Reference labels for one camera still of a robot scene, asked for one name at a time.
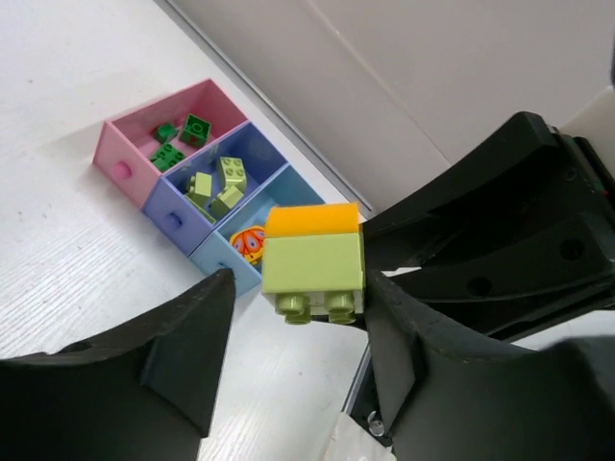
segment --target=table surface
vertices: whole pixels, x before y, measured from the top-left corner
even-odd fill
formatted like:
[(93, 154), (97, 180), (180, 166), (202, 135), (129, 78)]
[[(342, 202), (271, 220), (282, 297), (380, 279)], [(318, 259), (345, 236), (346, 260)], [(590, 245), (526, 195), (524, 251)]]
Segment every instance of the table surface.
[[(105, 118), (213, 78), (325, 200), (344, 201), (152, 0), (5, 0), (0, 17), (2, 357), (56, 352), (203, 277), (90, 165)], [(318, 459), (366, 337), (290, 327), (248, 301), (200, 459)]]

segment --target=metal strip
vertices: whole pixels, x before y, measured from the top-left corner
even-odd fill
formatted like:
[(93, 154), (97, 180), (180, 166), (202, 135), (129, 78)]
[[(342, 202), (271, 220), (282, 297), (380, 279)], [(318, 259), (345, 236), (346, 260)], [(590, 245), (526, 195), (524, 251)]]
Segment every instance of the metal strip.
[(154, 0), (158, 6), (222, 69), (250, 100), (271, 120), (299, 151), (340, 191), (349, 202), (358, 202), (366, 219), (377, 212), (354, 187), (352, 187), (309, 140), (301, 134), (290, 120), (237, 68), (211, 39), (194, 24), (173, 0)]

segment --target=pink knob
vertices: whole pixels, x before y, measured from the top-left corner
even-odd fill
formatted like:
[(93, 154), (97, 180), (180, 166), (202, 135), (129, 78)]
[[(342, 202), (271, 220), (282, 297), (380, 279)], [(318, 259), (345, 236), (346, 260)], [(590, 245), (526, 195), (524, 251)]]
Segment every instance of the pink knob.
[(133, 171), (131, 170), (131, 167), (128, 166), (125, 162), (118, 161), (113, 166), (111, 174), (117, 180), (127, 180), (130, 176), (133, 175)]

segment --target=white tabletop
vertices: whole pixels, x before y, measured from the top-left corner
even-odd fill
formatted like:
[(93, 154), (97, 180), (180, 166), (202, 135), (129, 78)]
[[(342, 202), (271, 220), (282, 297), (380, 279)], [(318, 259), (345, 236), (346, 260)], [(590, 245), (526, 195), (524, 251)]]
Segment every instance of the white tabletop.
[[(213, 78), (327, 201), (343, 197), (151, 0), (4, 0), (0, 355), (56, 352), (202, 275), (90, 163), (103, 119)], [(315, 460), (366, 337), (237, 306), (200, 459)]]

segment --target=green block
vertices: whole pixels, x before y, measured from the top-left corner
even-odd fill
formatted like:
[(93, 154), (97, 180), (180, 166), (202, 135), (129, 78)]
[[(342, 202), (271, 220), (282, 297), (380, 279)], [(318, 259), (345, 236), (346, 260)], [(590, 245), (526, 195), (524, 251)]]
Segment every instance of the green block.
[(193, 147), (203, 147), (208, 142), (211, 124), (190, 113), (184, 122), (180, 140)]
[[(358, 233), (265, 239), (263, 293), (355, 291), (362, 290), (363, 283)], [(347, 300), (337, 302), (345, 306)]]
[(162, 144), (150, 157), (152, 163), (161, 171), (166, 171), (185, 158), (184, 154), (175, 149), (171, 144)]
[(245, 194), (248, 178), (241, 158), (221, 157), (215, 166), (223, 189), (234, 185)]
[(232, 185), (216, 195), (209, 208), (215, 216), (221, 218), (231, 211), (231, 209), (233, 209), (233, 207), (237, 205), (242, 198), (243, 192)]
[(165, 123), (164, 125), (160, 125), (156, 128), (154, 132), (154, 138), (160, 144), (164, 144), (165, 142), (170, 141), (177, 135), (176, 128), (170, 123)]
[(205, 206), (211, 198), (211, 175), (198, 171), (190, 178), (190, 184), (186, 195), (199, 206)]
[(185, 196), (188, 201), (207, 219), (210, 223), (215, 224), (215, 218), (207, 213), (199, 204), (194, 202), (188, 195)]

